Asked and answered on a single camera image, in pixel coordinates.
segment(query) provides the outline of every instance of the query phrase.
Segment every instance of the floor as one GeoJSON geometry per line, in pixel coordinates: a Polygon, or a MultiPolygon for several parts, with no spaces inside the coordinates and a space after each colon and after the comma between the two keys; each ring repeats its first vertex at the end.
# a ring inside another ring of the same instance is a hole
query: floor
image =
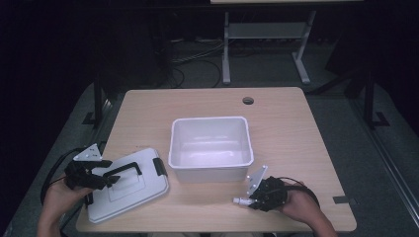
{"type": "MultiPolygon", "coordinates": [[[[228,86],[219,82],[219,51],[189,63],[175,63],[212,49],[217,43],[211,40],[173,43],[173,75],[160,88],[293,86],[310,91],[336,77],[324,69],[333,50],[333,45],[327,43],[311,43],[306,49],[303,62],[311,79],[309,85],[301,84],[293,65],[291,52],[296,50],[298,41],[237,42],[230,58],[231,84],[228,86]]],[[[360,112],[363,109],[363,96],[355,100],[347,99],[343,94],[346,86],[347,82],[344,82],[321,95],[306,96],[358,223],[355,231],[340,233],[340,236],[419,236],[419,225],[414,222],[384,162],[385,157],[390,157],[413,196],[419,197],[419,138],[380,86],[376,86],[375,112],[382,112],[390,126],[377,127],[374,131],[367,128],[360,112]],[[378,149],[380,147],[384,147],[385,151],[378,149]]],[[[83,124],[86,115],[94,111],[92,98],[91,85],[80,97],[51,147],[5,236],[36,235],[37,216],[41,211],[40,188],[46,173],[60,155],[72,148],[89,146],[95,142],[100,144],[101,149],[106,146],[124,92],[118,92],[104,105],[104,119],[96,129],[92,124],[83,124]]],[[[79,233],[75,229],[76,218],[77,215],[64,229],[68,236],[139,235],[79,233]]],[[[312,235],[298,233],[293,236],[312,235]]]]}

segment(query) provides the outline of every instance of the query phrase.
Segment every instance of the white table leg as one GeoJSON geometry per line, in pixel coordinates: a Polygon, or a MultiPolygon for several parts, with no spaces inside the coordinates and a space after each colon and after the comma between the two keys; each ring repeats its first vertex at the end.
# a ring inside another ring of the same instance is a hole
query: white table leg
{"type": "Polygon", "coordinates": [[[297,52],[293,52],[293,61],[296,69],[298,70],[299,77],[301,78],[302,84],[309,84],[310,79],[308,78],[307,72],[305,71],[304,64],[302,63],[302,54],[304,53],[305,46],[307,45],[308,37],[310,36],[311,26],[314,21],[316,11],[311,11],[308,21],[306,23],[304,33],[301,38],[301,46],[297,52]]]}

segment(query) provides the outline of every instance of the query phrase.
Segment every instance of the metal frame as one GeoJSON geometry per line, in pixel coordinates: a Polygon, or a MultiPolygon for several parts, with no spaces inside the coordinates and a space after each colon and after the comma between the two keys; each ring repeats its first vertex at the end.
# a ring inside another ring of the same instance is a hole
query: metal frame
{"type": "Polygon", "coordinates": [[[231,83],[228,45],[230,39],[301,39],[298,51],[293,52],[293,61],[303,84],[310,79],[302,63],[302,55],[310,36],[316,11],[311,11],[303,23],[229,23],[228,12],[224,21],[224,54],[222,56],[222,83],[231,83]]]}

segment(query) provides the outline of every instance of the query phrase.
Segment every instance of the white plastic bin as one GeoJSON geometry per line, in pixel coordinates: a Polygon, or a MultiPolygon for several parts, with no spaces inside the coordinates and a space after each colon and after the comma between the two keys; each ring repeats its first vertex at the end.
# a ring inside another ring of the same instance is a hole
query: white plastic bin
{"type": "Polygon", "coordinates": [[[242,181],[253,160],[244,117],[179,118],[173,122],[169,165],[180,182],[242,181]]]}

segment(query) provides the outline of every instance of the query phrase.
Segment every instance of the dark background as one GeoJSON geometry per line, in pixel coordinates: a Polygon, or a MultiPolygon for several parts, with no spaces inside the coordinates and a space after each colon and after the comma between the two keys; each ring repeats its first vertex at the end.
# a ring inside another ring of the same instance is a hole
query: dark background
{"type": "MultiPolygon", "coordinates": [[[[376,81],[419,134],[418,9],[407,0],[366,2],[356,11],[319,11],[310,41],[335,42],[342,33],[328,69],[344,74],[367,58],[376,81]]],[[[167,40],[222,37],[222,11],[156,14],[93,11],[87,6],[106,4],[0,2],[0,233],[79,96],[95,78],[101,79],[109,97],[128,89],[156,88],[170,71],[167,40]]],[[[281,15],[285,19],[270,13],[255,16],[252,21],[292,20],[287,11],[281,15]]]]}

